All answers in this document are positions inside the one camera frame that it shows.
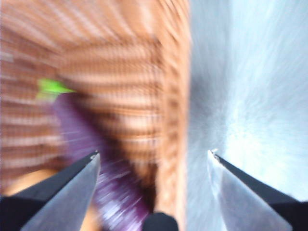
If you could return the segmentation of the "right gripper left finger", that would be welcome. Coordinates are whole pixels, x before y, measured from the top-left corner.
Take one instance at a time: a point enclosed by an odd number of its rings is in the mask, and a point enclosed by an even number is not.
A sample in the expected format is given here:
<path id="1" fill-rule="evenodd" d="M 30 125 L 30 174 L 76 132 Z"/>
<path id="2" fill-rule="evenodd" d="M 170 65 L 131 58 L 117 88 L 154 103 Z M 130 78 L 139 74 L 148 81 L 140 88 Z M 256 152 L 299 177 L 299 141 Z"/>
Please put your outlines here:
<path id="1" fill-rule="evenodd" d="M 55 175 L 0 198 L 2 231 L 78 231 L 100 172 L 98 151 Z"/>

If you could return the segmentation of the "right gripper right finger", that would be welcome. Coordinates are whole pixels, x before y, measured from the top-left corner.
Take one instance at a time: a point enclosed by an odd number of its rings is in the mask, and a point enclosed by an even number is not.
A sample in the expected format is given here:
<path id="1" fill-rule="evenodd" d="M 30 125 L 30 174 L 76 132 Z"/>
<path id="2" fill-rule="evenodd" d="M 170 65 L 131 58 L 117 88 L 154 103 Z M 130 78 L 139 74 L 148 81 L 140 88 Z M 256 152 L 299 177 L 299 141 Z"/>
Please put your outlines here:
<path id="1" fill-rule="evenodd" d="M 255 179 L 208 151 L 212 193 L 228 231 L 306 231 L 308 203 Z"/>

